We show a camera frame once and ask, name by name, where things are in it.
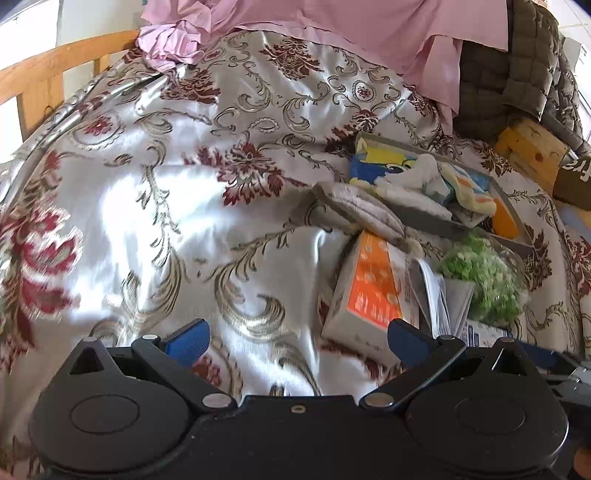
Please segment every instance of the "plastic bag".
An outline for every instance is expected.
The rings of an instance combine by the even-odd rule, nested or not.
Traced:
[[[482,235],[468,235],[441,259],[437,270],[444,277],[476,283],[470,319],[506,328],[529,301],[523,263],[484,231]]]

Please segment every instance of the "bed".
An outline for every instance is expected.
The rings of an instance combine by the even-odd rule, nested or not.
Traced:
[[[97,76],[31,130],[38,109],[0,172],[0,468],[38,471],[28,416],[88,335],[127,345],[205,318],[212,341],[193,369],[239,402],[358,398],[396,375],[320,336],[352,236],[310,188],[346,181],[358,131],[498,178],[535,247],[513,334],[589,353],[589,243],[490,146],[444,135],[434,103],[394,72],[261,30],[166,74],[134,48],[107,70],[93,55]],[[450,246],[421,244],[433,262]]]

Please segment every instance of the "pink sheet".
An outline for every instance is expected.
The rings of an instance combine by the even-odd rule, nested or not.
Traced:
[[[160,71],[196,64],[233,28],[271,30],[345,48],[387,66],[440,104],[451,130],[459,110],[462,41],[507,50],[505,0],[150,0],[138,46]]]

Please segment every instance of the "green vegetables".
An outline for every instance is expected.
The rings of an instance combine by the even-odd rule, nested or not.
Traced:
[[[444,277],[476,283],[469,312],[472,320],[507,327],[521,314],[527,292],[490,240],[468,235],[440,261],[438,270]]]

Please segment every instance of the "orange box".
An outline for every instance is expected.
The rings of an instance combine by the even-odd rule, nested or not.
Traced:
[[[341,270],[322,336],[384,365],[399,360],[388,347],[396,318],[418,328],[418,303],[407,275],[406,255],[363,231]]]

